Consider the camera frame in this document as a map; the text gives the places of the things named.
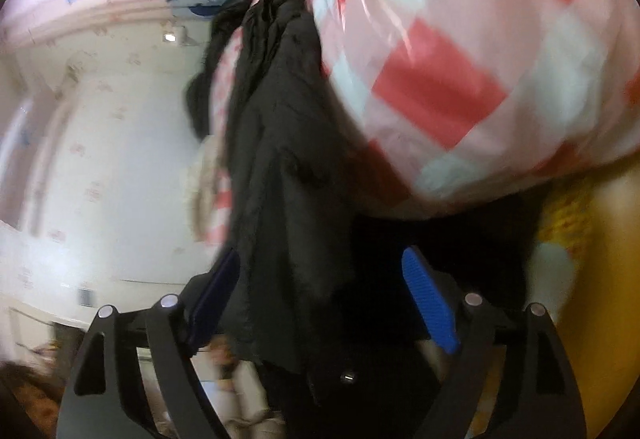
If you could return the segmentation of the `yellow patterned pillow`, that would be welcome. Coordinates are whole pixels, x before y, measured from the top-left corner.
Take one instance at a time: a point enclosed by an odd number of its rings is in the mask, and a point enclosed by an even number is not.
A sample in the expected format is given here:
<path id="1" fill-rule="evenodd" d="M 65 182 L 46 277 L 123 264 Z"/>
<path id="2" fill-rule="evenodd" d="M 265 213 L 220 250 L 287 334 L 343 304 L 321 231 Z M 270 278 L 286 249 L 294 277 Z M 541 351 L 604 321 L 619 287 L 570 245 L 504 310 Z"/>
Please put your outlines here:
<path id="1" fill-rule="evenodd" d="M 526 301 L 544 306 L 553 322 L 560 321 L 587 259 L 595 188 L 594 180 L 586 176 L 557 180 L 542 202 L 526 267 Z"/>

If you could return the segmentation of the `red white checkered bedsheet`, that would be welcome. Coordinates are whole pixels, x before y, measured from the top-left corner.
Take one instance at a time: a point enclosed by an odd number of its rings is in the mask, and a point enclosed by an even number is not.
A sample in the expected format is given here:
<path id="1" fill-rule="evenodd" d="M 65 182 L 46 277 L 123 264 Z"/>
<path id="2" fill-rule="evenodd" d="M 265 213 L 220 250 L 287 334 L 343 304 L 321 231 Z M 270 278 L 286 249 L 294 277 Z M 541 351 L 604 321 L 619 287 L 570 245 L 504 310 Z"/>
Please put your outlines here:
<path id="1" fill-rule="evenodd" d="M 430 214 L 638 150 L 638 0 L 306 1 L 378 207 Z"/>

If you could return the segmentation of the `cream knitted garment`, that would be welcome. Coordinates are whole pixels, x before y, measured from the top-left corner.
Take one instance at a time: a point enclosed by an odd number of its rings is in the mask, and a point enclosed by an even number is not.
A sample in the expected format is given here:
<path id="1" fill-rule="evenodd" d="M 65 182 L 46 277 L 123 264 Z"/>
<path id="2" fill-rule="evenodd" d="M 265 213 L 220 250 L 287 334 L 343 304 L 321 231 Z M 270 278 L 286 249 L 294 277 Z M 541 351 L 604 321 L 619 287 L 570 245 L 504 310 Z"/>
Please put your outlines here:
<path id="1" fill-rule="evenodd" d="M 206 240 L 209 222 L 215 213 L 221 163 L 221 142 L 216 136 L 209 135 L 202 141 L 194 161 L 186 169 L 183 202 L 196 242 Z"/>

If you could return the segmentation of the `black jacket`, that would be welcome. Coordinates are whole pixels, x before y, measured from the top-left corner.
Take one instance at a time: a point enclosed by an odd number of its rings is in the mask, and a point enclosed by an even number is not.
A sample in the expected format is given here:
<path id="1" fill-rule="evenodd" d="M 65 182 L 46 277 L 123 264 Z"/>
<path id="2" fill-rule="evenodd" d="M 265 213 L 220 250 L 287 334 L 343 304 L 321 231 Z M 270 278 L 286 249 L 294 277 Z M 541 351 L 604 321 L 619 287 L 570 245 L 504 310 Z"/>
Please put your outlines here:
<path id="1" fill-rule="evenodd" d="M 373 215 L 321 69 L 306 0 L 242 23 L 226 133 L 229 241 L 241 277 L 222 329 L 290 438 L 411 438 L 438 392 L 402 278 L 416 247 L 506 315 L 525 301 L 539 190 L 431 219 Z"/>

